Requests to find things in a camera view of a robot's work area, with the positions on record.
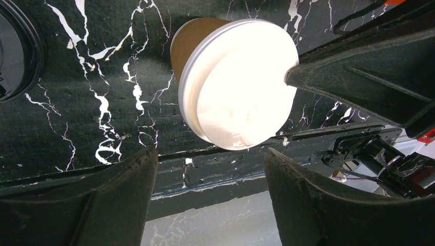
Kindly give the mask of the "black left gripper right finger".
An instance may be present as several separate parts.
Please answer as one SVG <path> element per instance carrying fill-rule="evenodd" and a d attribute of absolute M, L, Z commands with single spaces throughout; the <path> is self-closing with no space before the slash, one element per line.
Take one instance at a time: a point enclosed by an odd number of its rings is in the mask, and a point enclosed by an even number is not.
<path fill-rule="evenodd" d="M 381 196 L 270 148 L 265 174 L 283 245 L 434 245 L 434 197 Z"/>

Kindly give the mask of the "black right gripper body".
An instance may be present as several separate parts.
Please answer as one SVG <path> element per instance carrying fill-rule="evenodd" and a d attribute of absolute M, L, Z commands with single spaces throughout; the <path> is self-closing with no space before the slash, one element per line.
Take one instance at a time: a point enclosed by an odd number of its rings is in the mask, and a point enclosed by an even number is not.
<path fill-rule="evenodd" d="M 420 138 L 434 128 L 434 101 L 429 102 L 411 118 L 405 127 L 406 135 L 410 138 Z"/>

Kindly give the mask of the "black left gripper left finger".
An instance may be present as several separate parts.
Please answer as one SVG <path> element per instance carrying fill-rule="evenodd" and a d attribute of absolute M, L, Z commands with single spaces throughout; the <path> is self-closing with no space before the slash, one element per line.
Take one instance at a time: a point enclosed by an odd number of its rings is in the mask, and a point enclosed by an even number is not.
<path fill-rule="evenodd" d="M 66 181 L 1 188 L 1 245 L 140 245 L 158 167 L 154 147 Z"/>

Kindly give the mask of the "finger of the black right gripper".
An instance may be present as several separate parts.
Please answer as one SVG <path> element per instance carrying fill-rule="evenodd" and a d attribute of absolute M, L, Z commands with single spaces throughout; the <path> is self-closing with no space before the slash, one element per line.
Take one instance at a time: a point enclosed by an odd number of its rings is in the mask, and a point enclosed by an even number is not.
<path fill-rule="evenodd" d="M 286 81 L 405 128 L 434 101 L 434 20 L 330 46 L 302 58 Z"/>

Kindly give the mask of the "kraft paper cup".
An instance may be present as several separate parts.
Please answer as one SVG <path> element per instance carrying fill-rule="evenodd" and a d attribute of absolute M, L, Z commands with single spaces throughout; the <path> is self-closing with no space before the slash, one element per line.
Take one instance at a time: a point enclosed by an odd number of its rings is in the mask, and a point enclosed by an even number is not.
<path fill-rule="evenodd" d="M 195 48 L 209 34 L 228 23 L 230 21 L 224 19 L 201 17 L 186 22 L 177 30 L 170 47 L 170 62 L 178 83 L 181 82 L 184 66 Z"/>

